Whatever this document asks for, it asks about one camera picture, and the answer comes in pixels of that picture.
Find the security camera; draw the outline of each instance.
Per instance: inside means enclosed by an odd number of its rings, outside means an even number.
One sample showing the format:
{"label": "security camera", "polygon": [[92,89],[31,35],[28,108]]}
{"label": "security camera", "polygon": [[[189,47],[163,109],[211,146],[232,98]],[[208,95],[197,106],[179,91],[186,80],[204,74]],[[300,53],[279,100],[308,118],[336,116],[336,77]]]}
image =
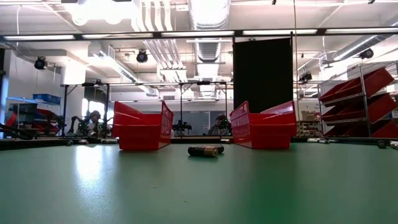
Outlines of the security camera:
{"label": "security camera", "polygon": [[140,50],[137,54],[137,62],[138,63],[145,63],[148,61],[147,50]]}
{"label": "security camera", "polygon": [[37,57],[35,61],[35,68],[38,70],[46,70],[47,69],[47,62],[45,61],[44,56]]}
{"label": "security camera", "polygon": [[364,58],[372,58],[374,55],[374,52],[372,49],[367,49],[364,52],[359,54],[360,59],[364,59]]}

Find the red storage bin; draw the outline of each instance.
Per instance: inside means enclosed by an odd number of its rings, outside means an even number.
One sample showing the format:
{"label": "red storage bin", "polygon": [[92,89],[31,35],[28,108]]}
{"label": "red storage bin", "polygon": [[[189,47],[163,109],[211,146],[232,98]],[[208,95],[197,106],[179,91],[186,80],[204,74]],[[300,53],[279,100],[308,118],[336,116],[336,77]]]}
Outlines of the red storage bin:
{"label": "red storage bin", "polygon": [[[385,68],[380,68],[379,70],[365,74],[363,78],[367,97],[373,96],[379,90],[394,81],[394,78]],[[338,90],[335,96],[336,98],[342,98],[358,93],[362,93],[361,79],[359,77],[351,80],[347,85]]]}
{"label": "red storage bin", "polygon": [[338,121],[340,120],[338,117],[338,113],[346,108],[345,105],[336,105],[329,111],[327,111],[324,115],[322,115],[321,119],[323,121]]}
{"label": "red storage bin", "polygon": [[331,100],[335,100],[336,99],[335,93],[337,91],[339,91],[341,88],[343,88],[346,84],[347,84],[347,82],[343,82],[343,83],[340,83],[340,84],[334,86],[331,90],[329,90],[325,94],[323,94],[323,96],[319,97],[319,100],[322,103],[331,101]]}
{"label": "red storage bin", "polygon": [[234,143],[253,149],[287,149],[297,134],[293,101],[259,114],[251,114],[246,101],[230,116]]}
{"label": "red storage bin", "polygon": [[398,125],[391,120],[378,121],[372,131],[372,138],[398,138]]}
{"label": "red storage bin", "polygon": [[[370,122],[372,124],[375,123],[376,121],[385,117],[385,115],[390,113],[395,108],[397,108],[397,105],[388,93],[368,99],[368,113]],[[363,102],[359,102],[346,107],[337,115],[339,116],[339,119],[356,119],[365,118],[366,112]]]}
{"label": "red storage bin", "polygon": [[362,138],[369,137],[368,126],[366,123],[352,126],[347,129],[347,132],[344,133],[344,136],[362,137]]}
{"label": "red storage bin", "polygon": [[115,102],[113,136],[119,137],[119,147],[126,151],[158,150],[171,143],[173,116],[164,102],[161,114],[144,114]]}
{"label": "red storage bin", "polygon": [[346,126],[335,126],[327,133],[324,134],[325,137],[333,137],[333,136],[344,136],[347,132]]}

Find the metal shelving rack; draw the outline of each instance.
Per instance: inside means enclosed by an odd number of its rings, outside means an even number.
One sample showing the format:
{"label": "metal shelving rack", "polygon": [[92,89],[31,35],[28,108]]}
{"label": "metal shelving rack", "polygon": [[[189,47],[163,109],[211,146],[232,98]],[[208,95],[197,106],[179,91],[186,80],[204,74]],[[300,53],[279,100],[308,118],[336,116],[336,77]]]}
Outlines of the metal shelving rack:
{"label": "metal shelving rack", "polygon": [[[342,72],[342,73],[333,75],[332,77],[330,77],[329,80],[326,80],[326,81],[324,81],[324,82],[322,82],[322,83],[317,85],[317,88],[318,88],[318,102],[319,102],[319,105],[320,105],[320,116],[321,117],[323,115],[323,112],[325,112],[326,107],[333,106],[337,102],[353,100],[355,98],[357,98],[358,100],[360,100],[360,98],[362,98],[363,103],[364,103],[365,115],[366,115],[363,118],[342,119],[342,120],[337,120],[337,121],[323,121],[322,119],[320,119],[322,135],[325,134],[325,131],[324,131],[325,130],[325,125],[328,125],[328,124],[332,125],[332,124],[343,124],[343,123],[366,122],[367,126],[368,126],[368,134],[369,134],[369,137],[371,137],[372,129],[371,129],[371,122],[369,120],[369,110],[368,110],[368,101],[367,101],[368,96],[366,96],[366,88],[365,88],[365,84],[364,84],[364,75],[368,74],[368,73],[371,73],[373,71],[376,71],[376,70],[378,70],[380,68],[386,68],[387,71],[391,70],[391,69],[396,69],[397,72],[398,72],[398,60],[397,61],[392,61],[392,62],[359,63],[359,64],[347,69],[346,72]],[[348,80],[352,80],[354,78],[360,77],[361,86],[362,86],[362,92],[322,103],[319,98],[328,91],[328,90],[323,91],[323,87],[325,87],[327,85],[335,86],[337,84],[345,82],[346,80],[337,80],[339,77],[341,77],[342,75],[345,75],[345,74],[348,75]],[[392,83],[390,83],[389,85],[392,85],[392,84],[395,84],[395,83],[398,83],[398,78],[395,78],[394,81]],[[385,93],[383,91],[383,89],[380,90],[379,92],[377,92],[376,94],[374,94],[371,97],[380,95],[381,93]]]}
{"label": "metal shelving rack", "polygon": [[61,114],[61,104],[56,104],[56,103],[49,103],[43,100],[39,99],[30,99],[30,98],[25,98],[25,97],[7,97],[7,101],[16,101],[17,102],[17,128],[19,128],[19,105],[21,103],[35,103],[37,105],[42,105],[42,106],[59,106],[59,114]]}

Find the ceiling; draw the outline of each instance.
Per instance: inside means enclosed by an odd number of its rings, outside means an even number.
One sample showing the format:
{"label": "ceiling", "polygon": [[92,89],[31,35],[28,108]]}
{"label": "ceiling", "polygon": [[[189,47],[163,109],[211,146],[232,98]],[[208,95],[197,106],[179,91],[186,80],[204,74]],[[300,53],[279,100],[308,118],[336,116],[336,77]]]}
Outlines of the ceiling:
{"label": "ceiling", "polygon": [[[100,32],[133,32],[131,21],[123,19],[117,25],[110,25],[102,20],[89,21],[83,26],[76,26],[72,22],[72,16],[60,4],[60,0],[48,0],[46,6],[17,5],[22,3],[33,4],[40,1],[1,1],[0,2],[0,33],[2,34],[59,34],[59,33],[100,33]],[[275,6],[272,1],[256,0],[242,1],[232,0],[229,29],[282,29],[294,28],[293,0],[278,0]],[[396,16],[398,1],[377,1],[374,4],[353,4],[366,2],[363,0],[346,0],[342,6],[336,5],[342,0],[296,0],[297,28],[314,27],[369,27],[383,26],[386,21]],[[171,21],[175,30],[190,30],[190,16],[187,8],[187,0],[171,0]],[[323,46],[322,37],[299,37],[297,39],[297,68],[310,60],[318,52],[326,50],[332,52],[352,43],[360,36],[328,36]],[[101,63],[91,61],[87,51],[84,50],[90,42],[42,42],[20,43],[19,49],[65,49],[74,55],[81,57],[90,64],[88,77],[118,78],[119,75],[112,69]],[[146,63],[137,63],[135,57],[139,49],[145,46],[141,40],[114,40],[100,42],[104,49],[111,45],[116,51],[116,57],[130,70],[137,73],[145,82],[158,82],[156,71],[157,62],[149,55]],[[196,75],[196,58],[193,44],[186,40],[177,39],[178,51],[183,64],[187,67],[187,77]],[[383,58],[377,60],[395,60],[398,58],[398,37],[394,36],[375,46],[382,52],[389,52]],[[218,70],[219,76],[230,77],[233,71],[232,44],[223,43],[221,49],[221,61]],[[317,76],[319,68],[313,68],[313,78]]]}

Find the battery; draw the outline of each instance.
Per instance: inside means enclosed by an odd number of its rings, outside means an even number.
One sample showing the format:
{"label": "battery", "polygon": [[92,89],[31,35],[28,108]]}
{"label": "battery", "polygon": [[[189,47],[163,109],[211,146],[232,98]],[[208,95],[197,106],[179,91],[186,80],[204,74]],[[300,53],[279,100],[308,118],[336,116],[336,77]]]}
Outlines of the battery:
{"label": "battery", "polygon": [[319,139],[307,139],[307,142],[319,142]]}
{"label": "battery", "polygon": [[218,156],[218,149],[215,146],[190,146],[188,148],[188,153],[191,156],[214,158]]}
{"label": "battery", "polygon": [[224,152],[224,146],[222,145],[214,145],[214,147],[217,148],[218,154],[221,154]]}

